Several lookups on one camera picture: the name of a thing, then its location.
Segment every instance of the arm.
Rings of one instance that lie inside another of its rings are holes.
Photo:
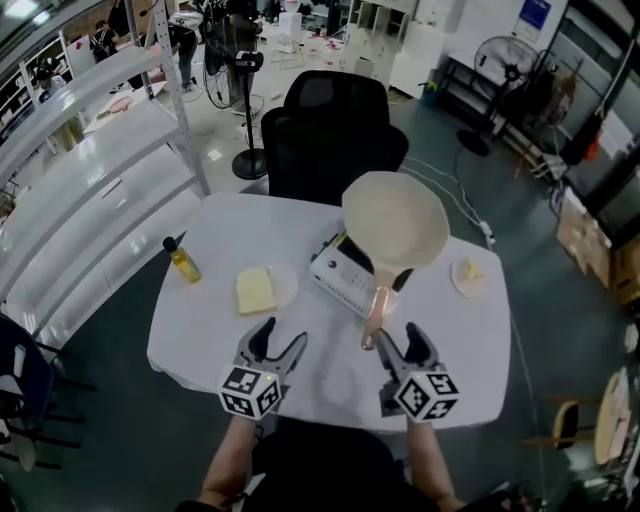
[[[222,509],[225,500],[244,490],[251,465],[255,425],[252,420],[233,417],[211,461],[198,501]]]
[[[464,504],[453,492],[447,463],[430,423],[409,421],[408,441],[413,486],[431,498],[442,512],[455,512]]]

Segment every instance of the shelf rack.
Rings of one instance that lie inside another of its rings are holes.
[[[118,114],[64,155],[0,228],[0,300],[6,300],[11,318],[51,345],[64,344],[161,249],[165,236],[184,228],[199,198],[210,193],[179,92],[164,3],[153,8],[159,51],[140,47],[131,0],[125,6],[134,44],[38,105],[0,147],[3,186],[76,113],[128,78],[143,77],[149,100]],[[154,99],[146,76],[159,64],[175,114]],[[171,212],[182,220],[173,222]],[[133,246],[145,249],[132,257]],[[100,276],[109,274],[105,288]]]

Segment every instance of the table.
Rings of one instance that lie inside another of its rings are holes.
[[[406,418],[382,418],[378,392],[389,376],[376,352],[360,347],[364,320],[308,277],[311,256],[342,228],[342,210],[302,201],[213,194],[192,218],[182,246],[202,271],[189,285],[173,267],[165,277],[151,326],[151,366],[182,386],[215,392],[240,338],[268,314],[240,317],[235,279],[247,267],[289,265],[299,279],[293,303],[277,311],[269,353],[279,354],[303,331],[309,344],[279,414],[375,431],[406,429]],[[464,298],[451,284],[451,265],[471,256],[486,276],[483,296]],[[458,404],[436,428],[492,421],[502,409],[509,371],[511,326],[499,258],[451,238],[440,257],[416,271],[385,318],[400,350],[415,321],[437,346],[461,390]]]
[[[153,91],[154,97],[158,95],[158,93],[162,90],[166,83],[166,81],[163,81],[151,84],[151,90]],[[135,91],[132,89],[125,89],[124,91],[118,91],[117,93],[112,94],[109,98],[109,101],[107,101],[104,106],[100,110],[98,110],[95,117],[84,129],[84,133],[88,134],[91,132],[95,132],[96,130],[102,128],[105,124],[110,123],[113,119],[118,117],[118,114],[111,114],[107,117],[103,117],[102,119],[97,119],[100,113],[104,112],[105,110],[109,110],[109,107],[111,107],[111,105],[113,105],[116,101],[121,98],[126,98],[127,96],[131,96],[131,98],[133,99],[133,103],[129,106],[129,108],[133,108],[135,107],[136,103],[140,103],[141,101],[148,99],[147,91],[144,87],[140,87]]]
[[[609,379],[600,404],[594,441],[598,464],[606,464],[622,455],[630,418],[629,381],[623,369]]]

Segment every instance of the oil bottle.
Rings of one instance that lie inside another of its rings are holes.
[[[197,283],[200,281],[202,274],[200,274],[198,267],[186,251],[182,247],[178,247],[174,238],[170,236],[165,238],[162,245],[171,256],[173,264],[190,283]]]

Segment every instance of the chair leg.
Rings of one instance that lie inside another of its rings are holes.
[[[66,423],[84,424],[87,422],[84,418],[74,418],[73,416],[62,416],[60,414],[47,414],[44,417],[46,420],[51,421],[63,421]]]
[[[0,451],[0,458],[12,460],[13,462],[17,462],[18,464],[20,464],[20,459],[15,455],[11,455],[9,453],[4,453]],[[52,464],[50,462],[40,462],[40,461],[36,461],[36,467],[44,468],[44,469],[62,469],[62,466],[60,464]]]
[[[37,432],[32,432],[29,430],[23,430],[21,428],[13,427],[7,424],[7,428],[10,433],[17,434],[19,436],[24,436],[32,441],[39,441],[41,443],[53,444],[55,446],[62,446],[64,448],[74,448],[80,449],[80,443],[74,443],[71,441],[64,441],[63,439],[56,439],[55,437],[43,436]]]
[[[70,380],[65,377],[56,377],[55,381],[62,382],[63,384],[72,386],[74,388],[83,389],[85,391],[98,391],[98,388],[96,388],[95,386],[91,386],[90,384],[84,384],[82,382],[77,382],[75,380]]]
[[[43,436],[43,435],[40,435],[40,434],[36,434],[34,436],[31,436],[31,439],[33,441],[39,441],[41,443],[53,444],[55,446],[62,446],[63,448],[74,448],[76,450],[79,450],[80,448],[82,448],[80,446],[80,443],[73,443],[71,441],[64,441],[62,439],[56,439],[54,437]]]
[[[46,350],[47,352],[52,352],[53,354],[57,354],[59,356],[66,356],[66,354],[62,350],[49,347],[48,345],[45,345],[44,343],[40,343],[39,341],[36,341],[36,345],[38,345],[38,347],[41,348],[42,350]]]
[[[544,399],[548,402],[578,402],[579,404],[599,404],[602,397],[599,396],[564,396],[564,395],[545,395]]]

